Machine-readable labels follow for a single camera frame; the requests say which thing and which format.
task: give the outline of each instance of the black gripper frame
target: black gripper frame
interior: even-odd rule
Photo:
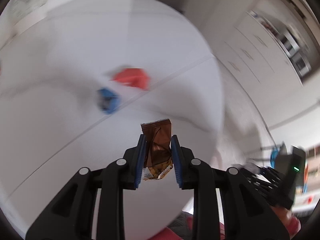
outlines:
[[[219,240],[216,188],[222,200],[226,240],[289,240],[289,233],[263,196],[234,167],[221,171],[195,159],[172,137],[181,161],[182,189],[194,189],[193,240]]]
[[[123,190],[135,190],[144,161],[146,138],[106,168],[80,169],[31,225],[26,240],[91,240],[97,190],[101,188],[97,240],[124,240]]]

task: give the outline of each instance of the red object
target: red object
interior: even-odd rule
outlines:
[[[193,217],[187,217],[187,224],[190,230],[192,230]],[[224,240],[226,238],[226,234],[224,231],[224,224],[220,223],[220,240]]]
[[[125,68],[121,72],[117,73],[112,80],[120,82],[126,86],[147,90],[150,78],[142,68]]]
[[[301,224],[299,219],[297,219],[296,217],[292,217],[290,220],[290,223],[286,226],[290,238],[294,237],[301,229]]]
[[[307,199],[304,200],[304,204],[310,204],[313,201],[313,196],[308,197]]]
[[[165,228],[155,236],[149,238],[149,240],[183,240],[177,236],[171,229]]]

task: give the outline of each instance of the blue object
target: blue object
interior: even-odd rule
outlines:
[[[120,97],[107,88],[98,90],[98,94],[100,109],[105,114],[113,114],[120,105]]]
[[[134,178],[134,185],[136,188],[138,188],[138,186],[141,182],[144,157],[146,154],[146,147],[147,147],[146,136],[143,135],[143,143],[139,149],[139,155],[138,155],[137,164],[136,164],[136,175]]]
[[[279,154],[279,150],[277,147],[274,147],[272,149],[272,152],[271,152],[271,155],[270,155],[270,165],[271,165],[271,168],[275,168],[275,161],[276,161],[276,157],[278,156]]]
[[[307,183],[305,183],[303,186],[303,193],[305,194],[305,193],[307,193],[307,191],[308,191],[308,185],[307,185]]]
[[[179,188],[182,188],[183,178],[182,178],[182,166],[179,158],[177,145],[173,137],[171,138],[171,155],[174,166],[174,171],[176,173],[176,180],[179,184]]]

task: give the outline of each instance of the metal screw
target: metal screw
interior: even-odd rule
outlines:
[[[127,163],[127,161],[126,161],[125,159],[119,159],[119,160],[117,160],[117,164],[118,164],[119,166],[125,165],[126,163]]]
[[[80,173],[81,175],[85,175],[85,174],[87,174],[88,172],[89,172],[89,169],[86,168],[86,167],[83,167],[83,168],[81,168],[81,169],[79,170],[79,173]]]
[[[229,173],[232,174],[232,175],[237,175],[238,174],[238,169],[232,167],[232,168],[229,169]]]
[[[192,165],[200,165],[200,164],[201,164],[201,160],[199,160],[199,159],[192,159],[192,160],[191,160],[191,164],[192,164]]]

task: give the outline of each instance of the pink object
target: pink object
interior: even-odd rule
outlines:
[[[117,73],[112,80],[120,82],[126,86],[147,90],[150,78],[142,68],[125,68],[121,72]]]
[[[187,224],[190,230],[192,230],[193,217],[187,217]]]
[[[171,229],[165,228],[155,236],[149,238],[149,240],[183,240],[177,236]]]
[[[292,217],[290,220],[290,223],[286,226],[290,238],[294,237],[301,229],[301,224],[299,219],[297,219],[296,217]]]

